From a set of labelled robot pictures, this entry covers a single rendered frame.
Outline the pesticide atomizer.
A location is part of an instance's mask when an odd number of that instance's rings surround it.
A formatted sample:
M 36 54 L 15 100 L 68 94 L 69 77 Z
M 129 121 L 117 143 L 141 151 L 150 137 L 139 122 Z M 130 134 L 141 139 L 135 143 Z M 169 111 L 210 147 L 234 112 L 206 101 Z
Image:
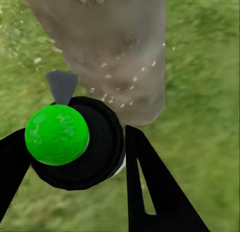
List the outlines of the pesticide atomizer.
M 24 133 L 37 175 L 67 191 L 117 175 L 126 165 L 126 133 L 116 114 L 101 100 L 73 96 L 80 78 L 72 71 L 50 71 L 46 80 L 55 103 L 38 110 Z

